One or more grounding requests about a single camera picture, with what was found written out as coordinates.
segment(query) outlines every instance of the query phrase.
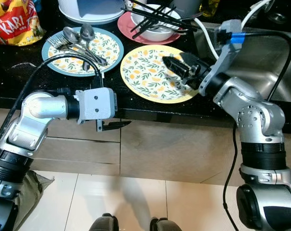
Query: snack bag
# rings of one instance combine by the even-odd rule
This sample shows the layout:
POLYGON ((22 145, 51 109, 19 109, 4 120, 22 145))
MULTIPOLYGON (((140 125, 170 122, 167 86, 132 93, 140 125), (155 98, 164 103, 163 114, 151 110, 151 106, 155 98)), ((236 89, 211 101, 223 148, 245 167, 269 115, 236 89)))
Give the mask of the snack bag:
POLYGON ((44 34, 32 0, 0 0, 0 44, 25 46, 44 34))

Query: white container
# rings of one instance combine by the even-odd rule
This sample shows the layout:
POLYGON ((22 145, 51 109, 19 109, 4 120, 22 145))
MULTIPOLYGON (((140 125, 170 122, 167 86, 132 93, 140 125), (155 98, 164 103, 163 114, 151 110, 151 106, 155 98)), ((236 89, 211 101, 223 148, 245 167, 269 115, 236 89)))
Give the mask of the white container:
POLYGON ((92 25, 115 21, 124 11, 123 0, 58 0, 65 17, 77 23, 92 25))
MULTIPOLYGON (((147 5, 154 8, 154 9, 157 9, 160 6, 160 5, 156 5, 156 4, 147 4, 147 5)), ((142 6, 136 6, 135 8, 143 10, 143 11, 147 11, 150 13, 152 12, 151 10, 146 9, 142 6)), ((166 7, 163 12, 166 13, 169 10, 170 10, 170 8, 166 7)), ((176 19, 180 18, 179 14, 176 13, 175 11, 172 11, 169 15, 171 17, 176 18, 176 19)), ((143 19, 144 19, 144 16, 141 16, 141 15, 138 15, 135 13, 131 13, 131 20, 135 25, 139 24, 141 21, 143 21, 143 19)), ((167 23, 160 22, 159 24, 167 26, 167 27, 175 29, 175 30, 178 29, 178 26, 173 26, 173 25, 170 25, 167 23)), ((148 29, 148 30, 144 31, 140 36, 142 38, 149 40, 149 41, 159 42, 159 41, 164 41, 164 40, 170 38, 173 34, 174 34, 174 32, 170 29, 159 28, 156 30, 148 29)))

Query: pink plate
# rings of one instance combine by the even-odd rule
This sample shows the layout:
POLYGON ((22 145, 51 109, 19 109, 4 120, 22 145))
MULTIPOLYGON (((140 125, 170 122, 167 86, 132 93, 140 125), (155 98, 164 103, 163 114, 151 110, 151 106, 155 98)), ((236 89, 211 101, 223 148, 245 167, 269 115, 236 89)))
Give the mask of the pink plate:
POLYGON ((180 35, 178 34, 174 34, 172 35, 170 38, 168 38, 167 40, 164 41, 159 41, 159 42, 154 42, 154 41, 149 41, 147 39, 142 38, 141 36, 136 37, 135 39, 132 38, 132 36, 136 33, 135 31, 130 32, 130 30, 132 28, 135 27, 135 24, 132 22, 131 18, 130 18, 131 12, 126 12, 125 14, 123 14, 117 21, 117 26, 120 29, 120 31, 122 32, 123 35, 125 35, 127 38, 135 41, 135 42, 139 42, 139 43, 143 43, 143 44, 149 44, 149 45, 164 45, 170 42, 175 41, 176 39, 178 39, 180 37, 180 35))

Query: sink basin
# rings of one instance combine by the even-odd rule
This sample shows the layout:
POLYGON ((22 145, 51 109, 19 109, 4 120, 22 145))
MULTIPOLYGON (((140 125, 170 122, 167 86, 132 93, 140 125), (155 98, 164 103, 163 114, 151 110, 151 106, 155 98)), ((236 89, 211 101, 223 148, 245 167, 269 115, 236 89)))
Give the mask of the sink basin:
MULTIPOLYGON (((213 40, 213 29, 219 24, 204 23, 213 40)), ((264 31, 245 28, 245 31, 264 31)), ((201 30, 195 33, 196 44, 201 58, 211 58, 204 34, 201 30)), ((239 77, 253 85, 264 98, 269 95, 288 56, 289 47, 279 37, 246 38, 241 51, 226 72, 231 77, 239 77)), ((291 63, 280 82, 272 100, 291 102, 291 63)))

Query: black countertop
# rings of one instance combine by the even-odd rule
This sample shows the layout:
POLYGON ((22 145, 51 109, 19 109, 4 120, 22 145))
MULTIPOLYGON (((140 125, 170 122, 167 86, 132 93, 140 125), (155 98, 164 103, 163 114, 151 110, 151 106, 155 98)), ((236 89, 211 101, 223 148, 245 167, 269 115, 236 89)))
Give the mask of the black countertop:
MULTIPOLYGON (((42 62, 41 49, 49 36, 61 31, 64 26, 80 26, 67 20, 58 9, 57 1, 44 0, 43 11, 39 14, 42 27, 47 30, 44 39, 25 46, 0 45, 0 108, 10 108, 28 77, 42 62)), ((116 21, 96 26, 117 35, 124 45, 125 54, 143 44, 131 41, 121 34, 116 21)), ((197 54, 192 34, 181 36, 168 44, 182 51, 197 54)), ((68 77, 49 68, 43 69, 32 86, 33 90, 56 89, 69 86, 71 90, 88 89, 90 78, 68 77)), ((172 123, 189 123, 220 127, 231 127, 233 119, 212 102, 209 97, 197 95, 189 101, 176 104, 160 104, 145 100, 131 92, 120 76, 119 65, 105 73, 105 86, 117 93, 117 118, 139 119, 172 123)), ((284 132, 291 133, 291 103, 275 102, 286 114, 284 132)))

